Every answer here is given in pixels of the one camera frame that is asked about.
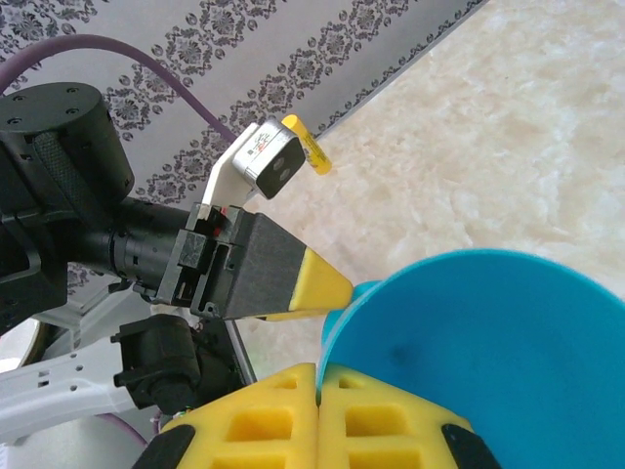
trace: marble floor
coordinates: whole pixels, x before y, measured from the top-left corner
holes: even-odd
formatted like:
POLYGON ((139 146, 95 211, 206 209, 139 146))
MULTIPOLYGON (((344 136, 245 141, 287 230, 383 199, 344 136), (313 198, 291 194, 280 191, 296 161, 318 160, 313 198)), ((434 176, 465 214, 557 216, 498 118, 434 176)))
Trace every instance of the marble floor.
MULTIPOLYGON (((321 144, 263 211, 353 282, 467 247, 539 254, 625 296, 625 2, 492 0, 321 144)), ((322 320, 241 331, 260 377, 322 320)))

